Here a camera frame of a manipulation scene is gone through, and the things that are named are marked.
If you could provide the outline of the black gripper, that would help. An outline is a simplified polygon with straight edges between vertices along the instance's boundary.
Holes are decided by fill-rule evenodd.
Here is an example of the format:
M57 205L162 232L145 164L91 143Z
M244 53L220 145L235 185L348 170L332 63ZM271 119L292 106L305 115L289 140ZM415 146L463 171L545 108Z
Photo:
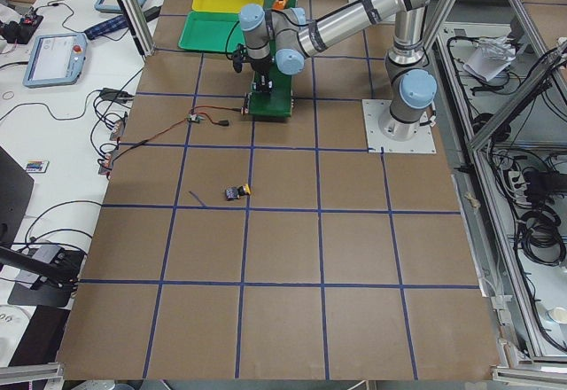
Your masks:
M232 66L235 72L241 73L243 64L249 63L252 70L260 76L257 82L252 84L252 89L261 93L270 93L273 88L269 72L273 64L269 44L260 48L251 48L241 43L232 52Z

